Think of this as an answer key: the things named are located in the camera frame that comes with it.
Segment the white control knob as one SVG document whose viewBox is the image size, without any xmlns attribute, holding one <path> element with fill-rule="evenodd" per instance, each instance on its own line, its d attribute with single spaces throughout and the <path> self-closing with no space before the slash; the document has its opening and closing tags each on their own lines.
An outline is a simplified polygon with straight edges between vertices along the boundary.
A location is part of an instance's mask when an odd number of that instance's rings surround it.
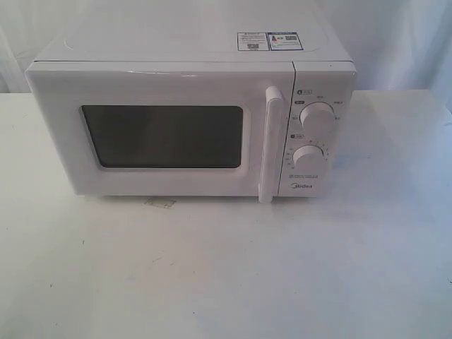
<svg viewBox="0 0 452 339">
<path fill-rule="evenodd" d="M 329 104 L 313 102 L 300 112 L 299 120 L 305 133 L 320 137 L 333 130 L 335 115 Z"/>
<path fill-rule="evenodd" d="M 303 145 L 293 156 L 293 163 L 297 174 L 321 177 L 326 172 L 326 160 L 323 151 L 315 145 Z"/>
</svg>

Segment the lower white control knob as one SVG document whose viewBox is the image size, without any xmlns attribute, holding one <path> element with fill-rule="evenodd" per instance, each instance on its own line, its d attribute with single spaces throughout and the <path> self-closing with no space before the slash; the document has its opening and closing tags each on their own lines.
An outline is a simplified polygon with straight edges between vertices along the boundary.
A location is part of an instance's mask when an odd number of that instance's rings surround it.
<svg viewBox="0 0 452 339">
<path fill-rule="evenodd" d="M 293 156 L 293 163 L 297 174 L 321 177 L 326 172 L 326 160 L 323 151 L 315 145 L 303 145 Z"/>
</svg>

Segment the white microwave oven body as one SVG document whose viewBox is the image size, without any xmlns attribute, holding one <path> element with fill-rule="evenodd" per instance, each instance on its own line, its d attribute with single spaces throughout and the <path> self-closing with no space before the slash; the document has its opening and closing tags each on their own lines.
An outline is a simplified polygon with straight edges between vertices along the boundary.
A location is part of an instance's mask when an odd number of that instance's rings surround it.
<svg viewBox="0 0 452 339">
<path fill-rule="evenodd" d="M 238 32 L 297 32 L 304 49 L 239 51 Z M 311 1 L 94 1 L 36 61 L 290 62 L 295 81 L 276 197 L 315 197 L 324 190 L 357 77 L 350 55 Z M 333 108 L 327 135 L 310 136 L 302 128 L 300 112 L 313 102 Z M 303 145 L 323 151 L 323 176 L 296 173 L 292 156 Z"/>
</svg>

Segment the blue white warning sticker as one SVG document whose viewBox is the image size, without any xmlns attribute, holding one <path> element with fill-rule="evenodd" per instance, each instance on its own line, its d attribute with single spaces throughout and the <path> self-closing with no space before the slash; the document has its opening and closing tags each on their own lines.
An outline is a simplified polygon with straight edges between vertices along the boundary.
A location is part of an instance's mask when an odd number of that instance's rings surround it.
<svg viewBox="0 0 452 339">
<path fill-rule="evenodd" d="M 239 51 L 298 51 L 303 45 L 297 32 L 238 32 Z"/>
</svg>

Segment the white microwave door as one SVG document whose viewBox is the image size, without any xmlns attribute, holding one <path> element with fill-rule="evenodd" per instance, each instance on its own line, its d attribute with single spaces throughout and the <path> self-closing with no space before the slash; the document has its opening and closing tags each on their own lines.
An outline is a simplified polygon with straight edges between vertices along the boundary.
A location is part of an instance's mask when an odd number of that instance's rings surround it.
<svg viewBox="0 0 452 339">
<path fill-rule="evenodd" d="M 290 62 L 36 61 L 26 77 L 77 194 L 279 193 Z"/>
</svg>

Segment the upper white control knob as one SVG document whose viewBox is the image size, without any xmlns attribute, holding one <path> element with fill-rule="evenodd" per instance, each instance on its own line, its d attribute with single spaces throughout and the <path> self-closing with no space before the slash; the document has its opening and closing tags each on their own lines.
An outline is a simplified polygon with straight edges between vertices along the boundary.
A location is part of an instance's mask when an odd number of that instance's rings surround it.
<svg viewBox="0 0 452 339">
<path fill-rule="evenodd" d="M 299 120 L 305 133 L 320 137 L 333 130 L 335 115 L 329 104 L 313 102 L 300 112 Z"/>
</svg>

